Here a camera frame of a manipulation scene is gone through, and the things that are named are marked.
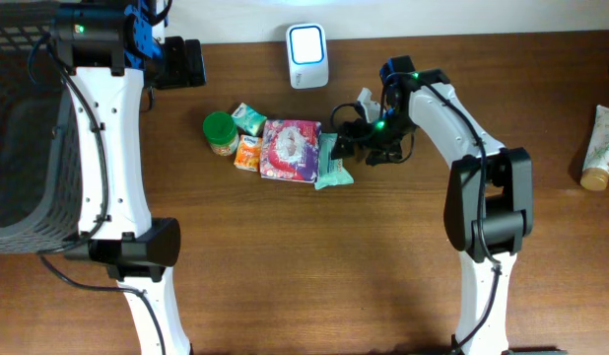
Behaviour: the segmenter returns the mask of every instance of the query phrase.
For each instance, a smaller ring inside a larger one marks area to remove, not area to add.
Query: light blue packet
[[[263,131],[267,117],[258,113],[252,107],[241,104],[233,113],[235,124],[247,134],[258,137]]]
[[[344,169],[341,159],[331,159],[331,152],[336,141],[337,133],[320,134],[320,157],[315,189],[355,182],[353,177]]]

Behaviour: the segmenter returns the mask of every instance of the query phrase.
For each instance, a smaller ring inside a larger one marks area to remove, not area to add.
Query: wooden table
[[[491,134],[534,162],[532,235],[509,290],[513,347],[609,354],[609,188],[577,180],[595,106],[609,106],[609,32],[329,41],[325,88],[290,88],[283,43],[206,45],[209,86],[157,93],[142,117],[154,216],[182,227],[175,290],[196,353],[366,353],[446,346],[460,267],[442,224],[447,166],[420,132],[401,166],[346,162],[356,183],[316,191],[261,179],[208,148],[204,117],[246,102],[323,122],[389,56],[440,66]],[[346,115],[344,119],[354,119]],[[85,283],[103,268],[53,258]],[[126,301],[72,289],[33,255],[0,255],[0,354],[137,354]]]

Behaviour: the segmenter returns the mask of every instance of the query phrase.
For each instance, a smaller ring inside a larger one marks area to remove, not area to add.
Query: crate
[[[81,213],[79,137],[70,95],[34,43],[57,4],[0,4],[0,253],[53,249],[74,238]]]

